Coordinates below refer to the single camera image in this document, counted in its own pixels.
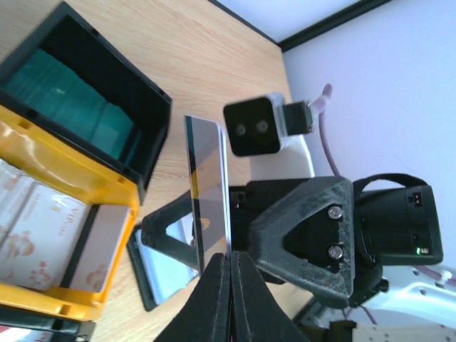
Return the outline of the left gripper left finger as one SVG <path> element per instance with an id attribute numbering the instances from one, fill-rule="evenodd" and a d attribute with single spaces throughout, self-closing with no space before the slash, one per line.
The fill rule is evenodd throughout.
<path id="1" fill-rule="evenodd" d="M 214 254 L 186 304 L 156 341 L 228 341 L 231 269 L 223 254 Z"/>

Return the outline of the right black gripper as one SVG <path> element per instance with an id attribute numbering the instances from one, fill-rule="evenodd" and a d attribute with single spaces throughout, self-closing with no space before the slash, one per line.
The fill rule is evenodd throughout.
<path id="1" fill-rule="evenodd" d="M 383 290 L 383 267 L 369 256 L 357 215 L 364 186 L 344 177 L 251 181 L 230 187 L 232 246 L 248 252 L 273 284 L 311 292 L 324 306 L 360 306 Z M 195 271 L 197 250 L 182 219 L 190 191 L 142 219 L 141 242 Z"/>

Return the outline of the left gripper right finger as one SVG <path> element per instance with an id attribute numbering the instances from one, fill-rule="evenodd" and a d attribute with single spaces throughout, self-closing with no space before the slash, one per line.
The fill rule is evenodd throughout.
<path id="1" fill-rule="evenodd" d="M 275 301 L 250 255 L 232 252 L 234 341 L 307 341 Z"/>

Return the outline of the black leather card holder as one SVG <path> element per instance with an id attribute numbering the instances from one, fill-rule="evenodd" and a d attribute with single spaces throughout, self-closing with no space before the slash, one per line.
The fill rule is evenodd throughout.
<path id="1" fill-rule="evenodd" d="M 198 271 L 172 257 L 145 246 L 136 224 L 127 243 L 128 254 L 146 312 L 163 304 L 199 275 Z"/>

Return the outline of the white pink credit card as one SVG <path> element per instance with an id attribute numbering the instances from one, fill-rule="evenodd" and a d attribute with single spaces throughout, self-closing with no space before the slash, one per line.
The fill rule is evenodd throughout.
<path id="1" fill-rule="evenodd" d="M 105 290 L 130 216 L 130 208 L 95 204 L 85 218 L 60 286 L 92 293 Z"/>
<path id="2" fill-rule="evenodd" d="M 184 124 L 198 270 L 203 272 L 214 254 L 228 257 L 232 251 L 227 144 L 219 123 L 186 115 Z"/>

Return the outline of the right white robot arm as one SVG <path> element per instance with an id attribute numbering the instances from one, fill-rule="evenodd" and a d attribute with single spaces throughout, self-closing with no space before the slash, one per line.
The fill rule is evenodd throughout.
<path id="1" fill-rule="evenodd" d="M 384 266 L 428 266 L 443 251 L 431 186 L 405 174 L 257 180 L 229 188 L 228 243 L 205 257 L 214 209 L 186 192 L 146 216 L 142 242 L 201 274 L 159 341 L 353 341 L 356 323 L 299 326 L 268 283 L 310 291 L 329 308 L 356 308 L 387 291 Z"/>

